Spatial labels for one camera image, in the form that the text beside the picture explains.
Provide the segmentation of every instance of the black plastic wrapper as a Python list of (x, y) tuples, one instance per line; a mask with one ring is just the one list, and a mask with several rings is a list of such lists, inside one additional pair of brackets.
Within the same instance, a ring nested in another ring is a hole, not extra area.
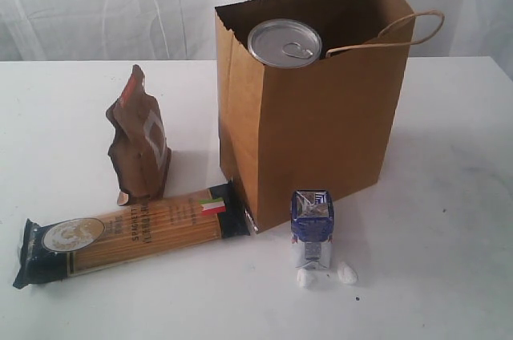
[(27, 220), (14, 287), (44, 284), (206, 241), (249, 235), (232, 183), (102, 216)]

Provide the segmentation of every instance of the can lid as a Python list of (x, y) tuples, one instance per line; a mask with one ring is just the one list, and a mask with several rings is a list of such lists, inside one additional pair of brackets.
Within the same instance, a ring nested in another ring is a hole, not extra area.
[(292, 19), (273, 19), (254, 27), (248, 50), (260, 62), (283, 68), (307, 66), (319, 59), (322, 42), (310, 26)]

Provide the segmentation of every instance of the paper bag handle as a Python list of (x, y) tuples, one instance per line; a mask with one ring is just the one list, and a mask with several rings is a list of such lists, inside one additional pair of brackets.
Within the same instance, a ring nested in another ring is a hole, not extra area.
[(340, 51), (347, 51), (347, 50), (354, 50), (354, 49), (371, 49), (376, 47), (401, 47), (401, 46), (413, 46), (413, 45), (420, 45), (421, 43), (429, 41), (431, 38), (433, 38), (442, 28), (443, 23), (446, 20), (446, 16), (444, 13), (440, 10), (428, 10), (428, 11), (421, 11), (419, 13), (414, 13), (410, 15), (406, 15), (397, 21), (392, 22), (390, 25), (385, 27), (383, 30), (381, 30), (378, 34), (378, 38), (382, 35), (385, 35), (386, 33), (390, 32), (392, 29), (396, 27), (401, 27), (409, 23), (412, 19), (417, 17), (424, 17), (434, 15), (436, 17), (440, 18), (440, 23), (438, 24), (438, 27), (434, 29), (434, 31), (427, 35), (424, 38), (418, 39), (416, 41), (410, 41), (410, 42), (400, 42), (400, 43), (366, 43), (362, 45), (351, 45), (351, 46), (343, 46), (343, 47), (335, 47), (333, 49), (329, 49), (326, 51), (326, 58), (329, 58), (332, 56), (333, 53), (338, 53)]

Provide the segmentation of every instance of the white backdrop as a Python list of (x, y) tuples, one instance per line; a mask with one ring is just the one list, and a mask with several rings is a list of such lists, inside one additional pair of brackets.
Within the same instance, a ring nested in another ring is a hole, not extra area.
[[(239, 1), (0, 0), (0, 60), (214, 59), (213, 7)], [(513, 0), (408, 2), (446, 13), (412, 55), (491, 55), (513, 77)], [(420, 19), (416, 32), (433, 26)]]

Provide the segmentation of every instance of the brown paper bag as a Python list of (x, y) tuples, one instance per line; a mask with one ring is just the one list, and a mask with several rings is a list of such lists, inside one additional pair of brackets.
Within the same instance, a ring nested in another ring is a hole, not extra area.
[(168, 148), (159, 104), (144, 91), (144, 73), (134, 65), (121, 96), (107, 109), (115, 128), (108, 155), (118, 175), (118, 205), (164, 194), (171, 149)]
[[(260, 231), (290, 218), (295, 189), (328, 189), (336, 200), (377, 182), (410, 45), (434, 35), (411, 42), (415, 16), (404, 0), (216, 8), (220, 166)], [(311, 26), (331, 58), (299, 69), (254, 59), (249, 31), (275, 18)]]

